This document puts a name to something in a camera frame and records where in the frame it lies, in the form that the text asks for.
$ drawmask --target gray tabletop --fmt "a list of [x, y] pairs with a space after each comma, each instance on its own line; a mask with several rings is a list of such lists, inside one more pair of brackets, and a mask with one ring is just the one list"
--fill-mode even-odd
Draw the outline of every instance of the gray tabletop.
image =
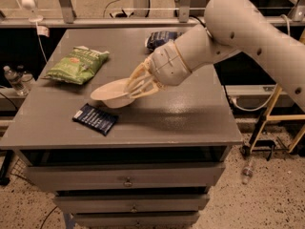
[[[188, 28], [166, 28], [186, 31]], [[161, 28], [67, 30], [46, 70], [75, 46], [109, 51], [110, 58], [83, 86], [39, 79], [1, 139], [1, 149], [78, 149], [240, 144], [225, 95], [214, 71], [206, 66], [175, 88], [136, 99], [121, 109], [90, 100], [96, 88], [129, 77], [149, 54], [145, 39]], [[71, 119], [86, 103], [119, 115], [107, 136]]]

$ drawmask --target chip bag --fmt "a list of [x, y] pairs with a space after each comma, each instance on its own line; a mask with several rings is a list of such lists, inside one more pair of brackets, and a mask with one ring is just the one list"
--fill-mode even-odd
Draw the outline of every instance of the chip bag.
[[98, 52], [86, 47], [75, 47], [47, 71], [45, 78], [82, 85], [95, 76], [109, 52]]

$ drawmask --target concrete floor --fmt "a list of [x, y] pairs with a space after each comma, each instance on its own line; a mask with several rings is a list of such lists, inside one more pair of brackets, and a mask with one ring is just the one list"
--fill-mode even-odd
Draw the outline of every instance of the concrete floor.
[[[72, 0], [79, 17], [101, 18], [107, 5], [113, 0]], [[121, 0], [108, 6], [109, 12], [130, 8], [132, 0]], [[61, 17], [56, 0], [39, 0], [41, 12], [46, 17]], [[152, 0], [152, 8], [157, 6], [169, 10], [152, 10], [150, 16], [173, 16], [173, 0]], [[13, 0], [0, 0], [0, 9], [10, 17], [24, 17]], [[242, 120], [241, 130], [245, 142], [253, 130], [254, 122]], [[290, 135], [283, 127], [271, 126], [263, 138], [276, 139], [285, 144], [291, 142]], [[210, 190], [211, 200], [200, 212], [194, 229], [239, 229], [239, 228], [305, 228], [305, 159], [276, 153], [270, 161], [266, 155], [257, 153], [254, 157], [254, 177], [248, 185], [241, 183], [241, 170], [246, 161], [239, 152], [240, 146], [233, 146], [225, 163], [226, 170], [217, 184]], [[0, 228], [34, 229], [41, 228], [43, 220], [55, 207], [52, 194], [41, 192], [36, 186], [26, 182], [24, 165], [17, 157], [11, 165], [11, 182], [0, 187]], [[55, 209], [44, 223], [44, 229], [65, 228], [62, 213]]]

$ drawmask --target white bowl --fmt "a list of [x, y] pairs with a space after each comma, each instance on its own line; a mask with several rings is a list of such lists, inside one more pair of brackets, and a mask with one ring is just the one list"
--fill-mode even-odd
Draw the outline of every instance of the white bowl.
[[121, 108], [134, 102], [128, 93], [124, 92], [129, 78], [120, 79], [103, 85], [91, 93], [93, 100], [101, 100], [112, 109]]

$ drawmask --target gray drawer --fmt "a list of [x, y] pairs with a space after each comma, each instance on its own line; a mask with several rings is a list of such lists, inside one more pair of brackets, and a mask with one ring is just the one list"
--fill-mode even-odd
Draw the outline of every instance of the gray drawer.
[[142, 213], [156, 211], [198, 211], [209, 201], [209, 195], [129, 195], [57, 197], [54, 203], [67, 214], [76, 213]]
[[141, 225], [192, 225], [197, 222], [197, 212], [143, 213], [143, 214], [94, 214], [75, 215], [81, 226], [141, 226]]
[[26, 175], [44, 191], [213, 186], [223, 163], [29, 167]]

